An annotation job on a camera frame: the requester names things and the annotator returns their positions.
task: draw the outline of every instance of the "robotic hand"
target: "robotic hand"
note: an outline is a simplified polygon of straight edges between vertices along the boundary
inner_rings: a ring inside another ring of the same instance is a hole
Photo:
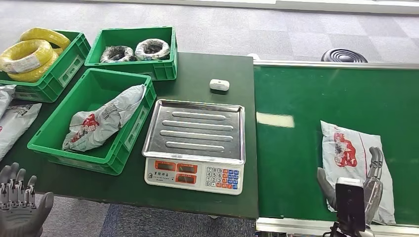
[[[43,195],[35,204],[36,176],[29,179],[25,189],[25,169],[19,164],[6,165],[0,172],[0,237],[39,237],[42,225],[54,205],[54,194]]]
[[[341,223],[341,221],[338,220],[338,222],[335,222],[334,226],[331,228],[331,237],[339,235],[339,232],[336,232],[337,228],[340,228],[347,235],[349,233],[349,235],[352,237],[374,236],[374,233],[371,231],[369,225],[371,224],[381,201],[383,185],[380,178],[384,155],[378,147],[370,147],[370,153],[372,155],[370,171],[368,172],[367,178],[363,183],[365,229],[356,230],[353,228],[353,225],[349,227],[348,223]],[[326,180],[326,173],[322,168],[317,168],[317,182],[319,183],[322,193],[326,196],[329,205],[339,213],[337,208],[336,192],[332,185]]]

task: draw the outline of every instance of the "gray carpet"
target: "gray carpet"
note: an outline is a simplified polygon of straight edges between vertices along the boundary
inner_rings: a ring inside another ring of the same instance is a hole
[[[370,62],[419,63],[419,17],[102,2],[0,1],[0,51],[31,27],[82,31],[173,25],[179,51],[319,61],[344,47]],[[254,222],[56,197],[45,237],[251,237]]]

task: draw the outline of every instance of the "yellow cable coil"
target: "yellow cable coil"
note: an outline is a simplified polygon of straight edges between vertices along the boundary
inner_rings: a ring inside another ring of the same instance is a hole
[[[53,52],[51,59],[47,63],[42,65],[41,67],[27,73],[19,73],[19,74],[8,73],[7,75],[9,75],[11,79],[16,80],[16,81],[37,82],[43,76],[43,74],[48,70],[48,68],[51,67],[51,65],[55,62],[55,60],[57,60],[57,58],[58,58],[58,54],[56,52]]]
[[[39,27],[27,30],[20,36],[20,41],[33,39],[46,40],[50,43],[57,45],[63,50],[65,50],[67,46],[70,44],[70,40],[63,34]]]
[[[58,56],[60,56],[63,53],[63,49],[62,48],[53,48],[52,50],[54,52],[56,52],[58,54]]]
[[[30,72],[52,57],[51,45],[41,39],[19,42],[0,54],[0,69],[7,73]]]

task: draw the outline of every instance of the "orange display panel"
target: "orange display panel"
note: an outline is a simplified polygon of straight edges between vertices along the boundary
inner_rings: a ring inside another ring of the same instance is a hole
[[[177,164],[177,172],[196,174],[198,172],[198,166],[194,164]]]
[[[176,174],[176,182],[187,183],[187,184],[195,184],[196,183],[196,175]]]
[[[156,160],[156,162],[154,163],[154,168],[155,169],[161,169],[161,170],[175,171],[176,170],[176,164],[173,163],[173,162]]]

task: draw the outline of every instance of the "green conveyor belt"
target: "green conveyor belt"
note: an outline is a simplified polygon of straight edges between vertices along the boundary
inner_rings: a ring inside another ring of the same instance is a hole
[[[335,220],[316,182],[324,120],[381,136],[396,222],[419,224],[419,70],[255,66],[254,79],[261,217]]]

